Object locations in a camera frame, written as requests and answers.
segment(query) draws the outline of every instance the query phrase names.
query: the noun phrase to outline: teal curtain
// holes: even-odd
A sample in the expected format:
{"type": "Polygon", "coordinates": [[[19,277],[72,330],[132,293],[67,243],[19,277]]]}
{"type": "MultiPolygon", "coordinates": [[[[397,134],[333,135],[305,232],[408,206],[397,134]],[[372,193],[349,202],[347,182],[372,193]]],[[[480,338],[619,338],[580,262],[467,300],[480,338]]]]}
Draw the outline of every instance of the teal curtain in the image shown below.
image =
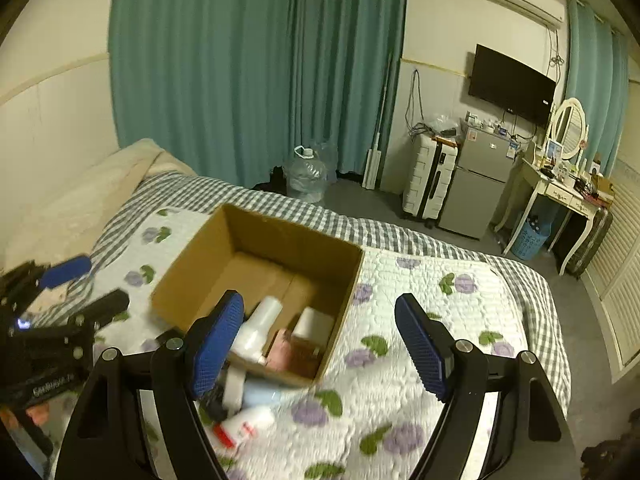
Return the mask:
{"type": "Polygon", "coordinates": [[[381,96],[386,145],[405,0],[113,0],[121,146],[144,137],[197,173],[253,186],[297,144],[364,169],[381,96]]]}
{"type": "Polygon", "coordinates": [[[628,97],[626,38],[595,17],[590,6],[568,0],[570,50],[565,97],[582,104],[589,125],[584,156],[587,167],[596,152],[610,175],[625,123],[628,97]]]}

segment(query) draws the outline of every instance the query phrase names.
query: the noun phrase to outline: red cap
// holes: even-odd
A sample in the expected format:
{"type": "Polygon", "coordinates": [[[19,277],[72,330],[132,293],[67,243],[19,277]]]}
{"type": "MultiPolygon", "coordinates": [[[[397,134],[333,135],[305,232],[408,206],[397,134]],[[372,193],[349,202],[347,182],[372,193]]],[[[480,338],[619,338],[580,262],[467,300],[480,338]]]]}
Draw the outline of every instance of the red cap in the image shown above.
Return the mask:
{"type": "Polygon", "coordinates": [[[219,424],[213,427],[213,434],[218,438],[224,447],[236,447],[236,443],[226,434],[226,431],[219,424]]]}

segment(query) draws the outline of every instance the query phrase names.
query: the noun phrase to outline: metal bolt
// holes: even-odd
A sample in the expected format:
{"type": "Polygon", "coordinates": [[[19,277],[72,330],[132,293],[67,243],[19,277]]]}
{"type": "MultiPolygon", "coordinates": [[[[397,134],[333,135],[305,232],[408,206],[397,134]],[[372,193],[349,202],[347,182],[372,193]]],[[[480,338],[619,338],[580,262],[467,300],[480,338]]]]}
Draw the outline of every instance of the metal bolt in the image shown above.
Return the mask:
{"type": "Polygon", "coordinates": [[[179,350],[180,348],[182,348],[184,341],[182,341],[182,339],[180,339],[179,337],[172,337],[171,339],[169,339],[169,341],[166,342],[166,347],[169,350],[179,350]]]}
{"type": "Polygon", "coordinates": [[[468,354],[474,349],[474,346],[471,344],[471,342],[467,341],[466,339],[458,339],[456,341],[456,348],[461,352],[468,354]]]}
{"type": "Polygon", "coordinates": [[[107,348],[102,352],[102,358],[105,361],[113,361],[118,356],[118,351],[115,348],[107,348]]]}
{"type": "Polygon", "coordinates": [[[528,365],[532,365],[536,362],[535,354],[532,354],[532,352],[529,351],[524,351],[522,354],[520,354],[520,357],[528,365]]]}

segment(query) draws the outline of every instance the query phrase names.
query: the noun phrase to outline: suitcase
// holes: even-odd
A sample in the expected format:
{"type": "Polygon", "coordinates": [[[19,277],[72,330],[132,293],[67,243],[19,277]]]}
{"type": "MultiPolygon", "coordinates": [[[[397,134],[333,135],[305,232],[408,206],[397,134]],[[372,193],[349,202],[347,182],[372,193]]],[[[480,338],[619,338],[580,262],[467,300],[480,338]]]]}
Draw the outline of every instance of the suitcase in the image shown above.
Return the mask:
{"type": "MultiPolygon", "coordinates": [[[[596,216],[593,218],[593,227],[591,228],[591,231],[567,263],[564,272],[567,272],[576,278],[580,278],[593,258],[593,255],[600,247],[605,234],[607,234],[607,231],[611,226],[611,222],[613,222],[613,214],[611,211],[604,207],[598,209],[596,216]]],[[[580,234],[584,231],[586,223],[587,219],[578,214],[573,214],[571,218],[569,218],[562,235],[553,248],[558,269],[560,269],[567,254],[578,238],[580,238],[580,234]]]]}
{"type": "Polygon", "coordinates": [[[404,193],[402,209],[419,219],[436,219],[449,190],[458,148],[451,140],[419,134],[414,137],[414,160],[404,193]]]}

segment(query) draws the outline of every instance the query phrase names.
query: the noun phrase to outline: blue plastic basket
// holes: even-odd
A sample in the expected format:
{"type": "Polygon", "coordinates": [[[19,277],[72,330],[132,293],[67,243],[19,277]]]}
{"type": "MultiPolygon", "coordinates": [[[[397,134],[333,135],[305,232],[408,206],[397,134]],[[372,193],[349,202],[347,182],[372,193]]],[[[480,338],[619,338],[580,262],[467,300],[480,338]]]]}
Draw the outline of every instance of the blue plastic basket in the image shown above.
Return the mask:
{"type": "Polygon", "coordinates": [[[529,221],[525,221],[516,241],[511,246],[511,252],[521,260],[530,260],[538,253],[550,234],[551,225],[540,226],[540,232],[537,233],[529,225],[529,221]]]}

